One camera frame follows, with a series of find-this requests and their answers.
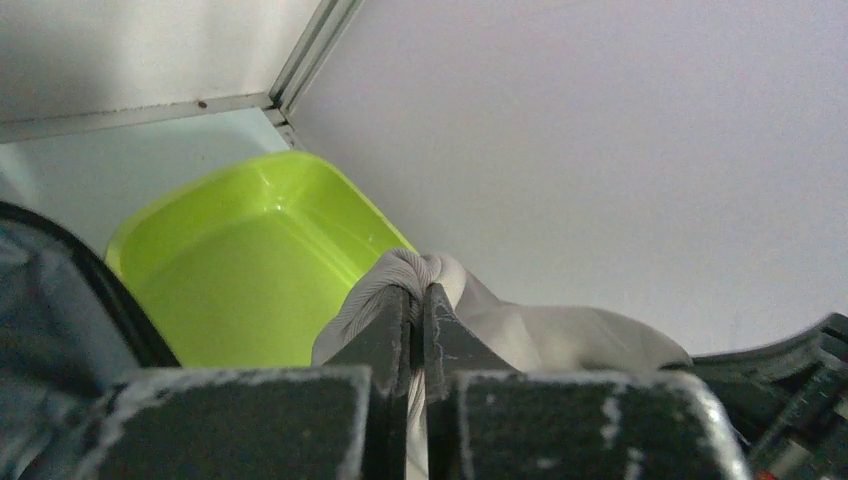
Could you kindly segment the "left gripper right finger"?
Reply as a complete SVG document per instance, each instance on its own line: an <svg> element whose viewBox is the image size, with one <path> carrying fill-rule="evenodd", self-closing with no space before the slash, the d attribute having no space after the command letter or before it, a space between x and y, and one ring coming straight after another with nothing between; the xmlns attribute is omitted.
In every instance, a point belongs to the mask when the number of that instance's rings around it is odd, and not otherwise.
<svg viewBox="0 0 848 480"><path fill-rule="evenodd" d="M521 373L462 325L444 289L422 304L433 479L747 479L724 408L680 371Z"/></svg>

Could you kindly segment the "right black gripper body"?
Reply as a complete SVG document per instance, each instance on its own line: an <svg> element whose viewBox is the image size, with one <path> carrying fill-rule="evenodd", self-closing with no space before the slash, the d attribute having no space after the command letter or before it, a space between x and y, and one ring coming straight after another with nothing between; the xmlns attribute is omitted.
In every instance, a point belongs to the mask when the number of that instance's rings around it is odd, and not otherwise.
<svg viewBox="0 0 848 480"><path fill-rule="evenodd" d="M847 476L847 318L775 343L696 356L686 372L723 405L751 479Z"/></svg>

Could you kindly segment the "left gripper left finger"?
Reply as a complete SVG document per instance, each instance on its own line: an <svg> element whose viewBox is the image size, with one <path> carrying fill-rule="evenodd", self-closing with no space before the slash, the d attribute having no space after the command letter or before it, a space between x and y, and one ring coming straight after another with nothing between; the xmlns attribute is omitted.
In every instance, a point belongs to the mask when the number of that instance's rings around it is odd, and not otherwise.
<svg viewBox="0 0 848 480"><path fill-rule="evenodd" d="M411 295L310 368L148 369L96 407L77 479L401 479Z"/></svg>

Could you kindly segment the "grey garment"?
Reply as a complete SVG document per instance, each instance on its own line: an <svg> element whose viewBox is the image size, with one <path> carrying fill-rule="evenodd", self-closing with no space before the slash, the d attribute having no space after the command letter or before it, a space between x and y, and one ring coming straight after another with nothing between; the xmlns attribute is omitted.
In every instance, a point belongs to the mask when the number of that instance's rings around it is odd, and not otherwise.
<svg viewBox="0 0 848 480"><path fill-rule="evenodd" d="M376 320L388 288L402 288L422 301L434 285L442 288L458 321L520 372L634 374L692 363L676 341L626 315L594 307L509 302L449 255L394 248L354 284L335 317L318 334L312 365L327 364Z"/></svg>

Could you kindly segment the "lime green plastic tray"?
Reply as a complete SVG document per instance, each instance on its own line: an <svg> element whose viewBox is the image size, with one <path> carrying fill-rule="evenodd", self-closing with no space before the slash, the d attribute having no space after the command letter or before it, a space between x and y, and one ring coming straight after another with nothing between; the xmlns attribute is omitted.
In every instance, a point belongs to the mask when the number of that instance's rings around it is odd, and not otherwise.
<svg viewBox="0 0 848 480"><path fill-rule="evenodd" d="M125 220L105 261L186 367L300 367L353 285L407 239L338 168L284 151Z"/></svg>

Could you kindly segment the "pink teal cartoon suitcase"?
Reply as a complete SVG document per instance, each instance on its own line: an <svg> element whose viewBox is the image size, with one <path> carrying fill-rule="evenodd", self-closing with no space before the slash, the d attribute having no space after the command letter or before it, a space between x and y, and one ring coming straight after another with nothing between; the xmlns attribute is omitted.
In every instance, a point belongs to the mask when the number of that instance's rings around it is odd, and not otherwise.
<svg viewBox="0 0 848 480"><path fill-rule="evenodd" d="M116 383L179 362L104 261L54 221L1 204L1 476L69 479Z"/></svg>

